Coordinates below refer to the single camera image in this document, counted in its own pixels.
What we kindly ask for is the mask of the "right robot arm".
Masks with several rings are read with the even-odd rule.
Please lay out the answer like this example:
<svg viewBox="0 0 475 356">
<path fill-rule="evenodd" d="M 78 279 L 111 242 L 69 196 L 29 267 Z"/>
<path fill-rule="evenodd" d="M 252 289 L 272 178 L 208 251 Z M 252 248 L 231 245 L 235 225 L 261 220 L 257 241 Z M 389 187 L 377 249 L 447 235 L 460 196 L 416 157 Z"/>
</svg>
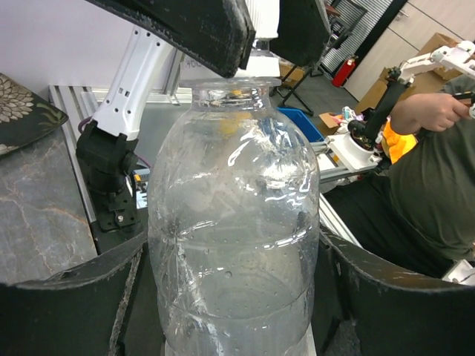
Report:
<svg viewBox="0 0 475 356">
<path fill-rule="evenodd" d="M 77 158 L 86 168 L 103 231 L 140 223 L 126 179 L 137 164 L 140 121 L 153 85 L 184 54 L 183 81 L 276 78 L 279 59 L 318 60 L 330 37 L 322 1 L 98 1 L 133 25 L 102 104 L 79 125 Z"/>
</svg>

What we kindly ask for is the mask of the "clear bottle blue-white cap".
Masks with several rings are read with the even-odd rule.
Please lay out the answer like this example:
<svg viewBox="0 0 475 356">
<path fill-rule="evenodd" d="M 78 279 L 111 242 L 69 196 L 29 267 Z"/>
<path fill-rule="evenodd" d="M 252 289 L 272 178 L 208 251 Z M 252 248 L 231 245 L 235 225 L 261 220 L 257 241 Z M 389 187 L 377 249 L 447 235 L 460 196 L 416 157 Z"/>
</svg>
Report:
<svg viewBox="0 0 475 356">
<path fill-rule="evenodd" d="M 254 41 L 224 79 L 186 58 L 190 108 L 148 182 L 148 248 L 167 355 L 306 355 L 318 160 L 271 103 L 278 58 Z"/>
</svg>

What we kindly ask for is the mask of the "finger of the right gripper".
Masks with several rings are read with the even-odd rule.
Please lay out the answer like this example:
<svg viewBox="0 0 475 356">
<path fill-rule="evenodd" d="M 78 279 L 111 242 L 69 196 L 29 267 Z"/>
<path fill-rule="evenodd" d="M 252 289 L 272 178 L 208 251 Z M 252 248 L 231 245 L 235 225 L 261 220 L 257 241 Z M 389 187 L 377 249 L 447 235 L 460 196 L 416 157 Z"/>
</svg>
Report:
<svg viewBox="0 0 475 356">
<path fill-rule="evenodd" d="M 270 50 L 294 65 L 316 63 L 330 39 L 330 23 L 323 1 L 281 0 L 278 38 Z"/>
<path fill-rule="evenodd" d="M 242 0 L 97 0 L 223 78 L 247 68 L 256 30 Z"/>
</svg>

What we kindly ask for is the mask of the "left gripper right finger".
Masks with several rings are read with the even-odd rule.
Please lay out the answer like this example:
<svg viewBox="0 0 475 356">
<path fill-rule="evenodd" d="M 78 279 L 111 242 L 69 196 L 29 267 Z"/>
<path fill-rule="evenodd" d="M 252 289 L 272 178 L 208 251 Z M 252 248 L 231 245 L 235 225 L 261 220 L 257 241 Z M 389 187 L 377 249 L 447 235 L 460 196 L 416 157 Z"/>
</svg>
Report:
<svg viewBox="0 0 475 356">
<path fill-rule="evenodd" d="M 318 353 L 341 325 L 345 355 L 473 355 L 474 287 L 393 265 L 320 228 Z"/>
</svg>

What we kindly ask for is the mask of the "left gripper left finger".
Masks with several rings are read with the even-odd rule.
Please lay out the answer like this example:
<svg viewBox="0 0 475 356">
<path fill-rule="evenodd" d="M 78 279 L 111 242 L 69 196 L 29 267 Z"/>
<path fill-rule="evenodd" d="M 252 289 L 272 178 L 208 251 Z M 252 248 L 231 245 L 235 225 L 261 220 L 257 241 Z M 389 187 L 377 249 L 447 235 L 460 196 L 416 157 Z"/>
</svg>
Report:
<svg viewBox="0 0 475 356">
<path fill-rule="evenodd" d="M 47 280 L 1 284 L 2 355 L 123 355 L 146 235 Z"/>
</svg>

